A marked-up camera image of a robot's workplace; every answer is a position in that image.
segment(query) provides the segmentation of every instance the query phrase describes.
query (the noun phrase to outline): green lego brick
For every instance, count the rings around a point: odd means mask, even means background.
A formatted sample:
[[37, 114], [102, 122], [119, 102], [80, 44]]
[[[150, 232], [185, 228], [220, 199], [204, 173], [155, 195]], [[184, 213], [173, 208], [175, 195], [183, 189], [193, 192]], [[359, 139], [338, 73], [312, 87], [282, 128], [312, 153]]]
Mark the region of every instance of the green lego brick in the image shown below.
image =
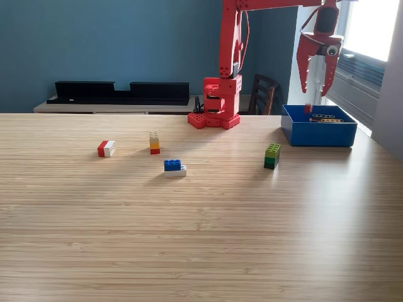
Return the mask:
[[278, 143], [271, 143], [266, 149], [266, 157], [275, 159], [280, 154], [281, 145]]

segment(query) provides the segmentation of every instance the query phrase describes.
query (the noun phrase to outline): sunlight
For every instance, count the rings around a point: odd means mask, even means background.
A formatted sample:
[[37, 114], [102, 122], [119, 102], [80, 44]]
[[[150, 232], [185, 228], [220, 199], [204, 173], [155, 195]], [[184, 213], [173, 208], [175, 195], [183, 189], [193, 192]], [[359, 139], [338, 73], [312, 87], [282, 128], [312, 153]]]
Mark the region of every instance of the sunlight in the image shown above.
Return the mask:
[[387, 61], [399, 0], [351, 3], [344, 48]]

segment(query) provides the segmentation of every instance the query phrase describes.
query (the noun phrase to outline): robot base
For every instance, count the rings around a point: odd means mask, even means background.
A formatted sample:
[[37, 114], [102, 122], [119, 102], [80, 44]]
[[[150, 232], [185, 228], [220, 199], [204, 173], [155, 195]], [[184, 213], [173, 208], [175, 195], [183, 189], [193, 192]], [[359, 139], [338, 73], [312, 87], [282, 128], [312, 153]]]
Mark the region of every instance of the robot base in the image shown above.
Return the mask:
[[218, 120], [215, 118], [208, 118], [205, 113], [190, 113], [188, 114], [188, 123], [197, 129], [204, 127], [221, 127], [226, 130], [238, 125], [241, 122], [241, 117], [235, 115], [228, 121]]

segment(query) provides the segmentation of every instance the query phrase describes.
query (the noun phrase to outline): lego brick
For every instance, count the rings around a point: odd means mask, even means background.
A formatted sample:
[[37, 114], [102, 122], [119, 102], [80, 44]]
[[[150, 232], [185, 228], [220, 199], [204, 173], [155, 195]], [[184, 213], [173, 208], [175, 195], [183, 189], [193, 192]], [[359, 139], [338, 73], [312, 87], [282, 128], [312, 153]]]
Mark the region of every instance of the lego brick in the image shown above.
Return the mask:
[[116, 143], [113, 140], [104, 140], [98, 147], [99, 157], [111, 157], [116, 150]]
[[178, 171], [165, 171], [165, 177], [185, 177], [186, 176], [186, 166], [181, 165], [181, 169]]
[[280, 154], [281, 145], [278, 143], [271, 143], [266, 149], [265, 157], [276, 158]]
[[105, 148], [105, 146], [106, 146], [107, 143], [108, 143], [108, 141], [107, 141], [107, 140], [104, 140], [104, 141], [101, 143], [101, 145], [99, 145], [99, 147], [98, 147], [98, 156], [99, 156], [99, 157], [105, 157], [104, 148]]
[[278, 162], [277, 162], [276, 164], [267, 164], [267, 163], [264, 163], [264, 168], [265, 168], [265, 169], [274, 170], [274, 169], [276, 169], [277, 165], [278, 165]]
[[150, 143], [159, 143], [158, 131], [150, 131]]
[[180, 171], [181, 161], [179, 159], [170, 159], [164, 161], [164, 171]]
[[161, 149], [150, 149], [150, 154], [154, 155], [154, 154], [160, 154], [161, 153]]
[[159, 143], [150, 143], [150, 149], [160, 149]]
[[272, 159], [271, 157], [265, 157], [264, 158], [264, 164], [268, 164], [268, 165], [274, 165], [274, 167], [276, 167], [278, 165], [278, 163], [280, 162], [280, 155], [277, 156], [275, 159]]
[[105, 157], [111, 157], [116, 150], [116, 143], [113, 140], [110, 140], [104, 147], [104, 155]]
[[264, 163], [265, 164], [275, 164], [276, 163], [276, 159], [273, 159], [273, 158], [271, 158], [271, 157], [265, 157], [264, 158]]

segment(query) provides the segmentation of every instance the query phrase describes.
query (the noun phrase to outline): blue lego brick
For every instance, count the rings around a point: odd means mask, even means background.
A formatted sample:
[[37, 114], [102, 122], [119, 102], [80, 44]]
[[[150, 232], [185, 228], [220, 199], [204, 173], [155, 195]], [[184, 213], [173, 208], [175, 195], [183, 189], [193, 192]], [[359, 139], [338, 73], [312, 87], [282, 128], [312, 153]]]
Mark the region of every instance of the blue lego brick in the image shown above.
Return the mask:
[[165, 171], [180, 171], [181, 161], [179, 159], [169, 159], [164, 161]]

